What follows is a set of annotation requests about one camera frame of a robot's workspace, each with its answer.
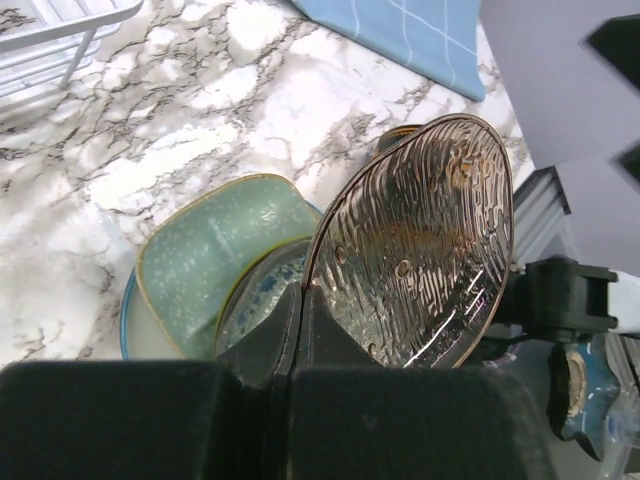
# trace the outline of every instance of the striped blue towel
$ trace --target striped blue towel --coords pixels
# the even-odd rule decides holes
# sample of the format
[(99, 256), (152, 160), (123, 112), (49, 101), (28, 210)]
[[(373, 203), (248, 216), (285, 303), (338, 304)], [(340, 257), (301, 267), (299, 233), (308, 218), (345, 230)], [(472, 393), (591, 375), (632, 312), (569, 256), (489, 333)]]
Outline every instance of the striped blue towel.
[(472, 100), (482, 101), (480, 0), (293, 0), (311, 20)]

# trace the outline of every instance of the marble countertop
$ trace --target marble countertop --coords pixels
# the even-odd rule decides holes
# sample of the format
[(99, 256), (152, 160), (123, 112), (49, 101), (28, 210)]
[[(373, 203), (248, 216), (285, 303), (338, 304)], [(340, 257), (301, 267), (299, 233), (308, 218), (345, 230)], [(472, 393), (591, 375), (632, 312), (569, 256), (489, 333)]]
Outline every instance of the marble countertop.
[(468, 112), (533, 170), (481, 27), (474, 103), (284, 0), (147, 1), (61, 92), (0, 99), (0, 366), (121, 358), (137, 248), (232, 178), (273, 172), (326, 206), (390, 127)]

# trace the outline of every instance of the dish rack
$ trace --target dish rack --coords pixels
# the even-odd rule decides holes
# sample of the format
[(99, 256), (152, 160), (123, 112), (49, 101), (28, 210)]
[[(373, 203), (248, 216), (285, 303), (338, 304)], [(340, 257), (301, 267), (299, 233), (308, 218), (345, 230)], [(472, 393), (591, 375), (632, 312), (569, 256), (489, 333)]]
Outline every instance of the dish rack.
[(144, 0), (0, 0), (0, 97), (88, 67)]

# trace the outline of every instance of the brown glass plate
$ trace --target brown glass plate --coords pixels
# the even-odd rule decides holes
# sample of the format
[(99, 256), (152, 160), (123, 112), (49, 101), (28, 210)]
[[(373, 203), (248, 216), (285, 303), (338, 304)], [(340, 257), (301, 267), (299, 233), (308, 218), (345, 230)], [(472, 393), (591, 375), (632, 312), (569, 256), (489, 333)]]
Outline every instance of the brown glass plate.
[(347, 184), (309, 247), (344, 330), (386, 366), (460, 365), (488, 327), (513, 249), (509, 159), (472, 115), (441, 117)]

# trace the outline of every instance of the gray wall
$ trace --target gray wall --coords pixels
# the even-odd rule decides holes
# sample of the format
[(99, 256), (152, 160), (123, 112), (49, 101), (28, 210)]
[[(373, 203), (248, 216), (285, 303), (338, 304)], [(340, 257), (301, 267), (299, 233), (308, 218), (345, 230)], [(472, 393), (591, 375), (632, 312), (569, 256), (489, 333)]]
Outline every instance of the gray wall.
[(580, 259), (640, 276), (640, 192), (611, 160), (640, 140), (640, 93), (583, 45), (637, 0), (483, 0), (481, 19), (537, 167), (558, 165)]

